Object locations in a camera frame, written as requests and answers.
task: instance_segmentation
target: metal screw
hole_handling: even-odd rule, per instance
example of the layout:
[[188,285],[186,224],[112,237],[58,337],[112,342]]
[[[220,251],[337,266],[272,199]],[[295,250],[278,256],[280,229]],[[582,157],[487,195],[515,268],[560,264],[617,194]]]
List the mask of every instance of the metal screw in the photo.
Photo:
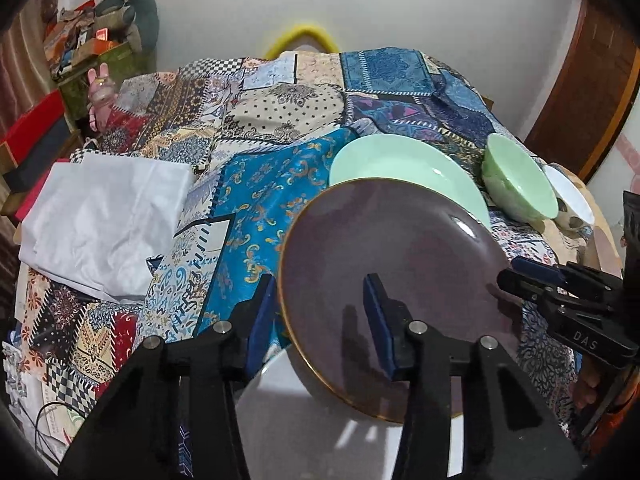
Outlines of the metal screw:
[[487,350],[494,350],[498,348],[498,340],[491,335],[483,335],[480,338],[480,344]]
[[160,339],[157,335],[150,335],[149,337],[145,337],[142,341],[142,346],[147,350],[153,350],[154,348],[158,348],[162,339]]
[[218,332],[219,334],[226,334],[231,330],[231,323],[229,323],[226,319],[222,319],[217,321],[213,326],[213,330]]
[[424,334],[428,328],[427,324],[423,321],[416,320],[409,323],[409,330],[414,334]]

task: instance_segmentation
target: folded white fabric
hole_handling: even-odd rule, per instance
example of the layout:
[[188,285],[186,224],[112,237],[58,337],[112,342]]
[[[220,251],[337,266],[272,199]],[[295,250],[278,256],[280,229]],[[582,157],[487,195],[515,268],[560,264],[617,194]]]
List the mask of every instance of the folded white fabric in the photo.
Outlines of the folded white fabric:
[[170,250],[193,181],[189,164],[149,158],[56,163],[22,223],[20,259],[100,300],[140,300],[146,258]]

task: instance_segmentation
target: bed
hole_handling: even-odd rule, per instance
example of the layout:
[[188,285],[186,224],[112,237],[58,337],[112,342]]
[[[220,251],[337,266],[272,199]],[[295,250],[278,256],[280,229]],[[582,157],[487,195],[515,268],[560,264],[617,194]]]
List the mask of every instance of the bed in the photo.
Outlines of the bed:
[[[276,272],[287,228],[326,188],[332,158],[375,132],[420,139],[467,171],[490,206],[492,234],[509,259],[565,263],[545,236],[507,218],[484,190],[487,136],[513,136],[463,76],[421,52],[202,59],[177,72],[138,76],[123,83],[100,149],[187,162],[196,183],[172,250],[148,260],[153,278],[144,302],[97,301],[24,271],[18,294],[24,308],[16,314],[11,350],[14,390],[28,383],[32,404],[22,411],[33,413],[48,400],[75,406],[56,407],[42,419],[43,433],[68,444],[82,420],[76,412],[90,412],[142,339],[197,335],[250,298],[262,273]],[[81,162],[85,153],[76,151],[71,161]],[[265,359],[287,344],[276,320]],[[546,336],[545,321],[530,304],[523,310],[518,363],[567,430],[574,355]],[[188,472],[187,458],[182,467]]]

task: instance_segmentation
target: green bowl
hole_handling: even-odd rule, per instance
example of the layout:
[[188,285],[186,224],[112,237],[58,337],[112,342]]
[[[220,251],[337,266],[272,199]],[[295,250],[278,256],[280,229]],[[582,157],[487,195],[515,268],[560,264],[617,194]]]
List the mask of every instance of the green bowl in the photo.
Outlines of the green bowl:
[[548,178],[519,143],[501,134],[486,140],[482,179],[495,202],[520,222],[558,216],[558,202]]

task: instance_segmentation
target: pink rabbit figurine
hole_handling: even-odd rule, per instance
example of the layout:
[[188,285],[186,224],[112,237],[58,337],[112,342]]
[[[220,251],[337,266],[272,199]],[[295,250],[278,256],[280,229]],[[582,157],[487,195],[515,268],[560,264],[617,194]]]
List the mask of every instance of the pink rabbit figurine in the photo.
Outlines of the pink rabbit figurine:
[[89,126],[94,132],[103,133],[107,127],[107,120],[111,107],[116,102],[116,83],[109,77],[109,67],[106,63],[100,65],[100,75],[92,68],[87,73],[89,78]]

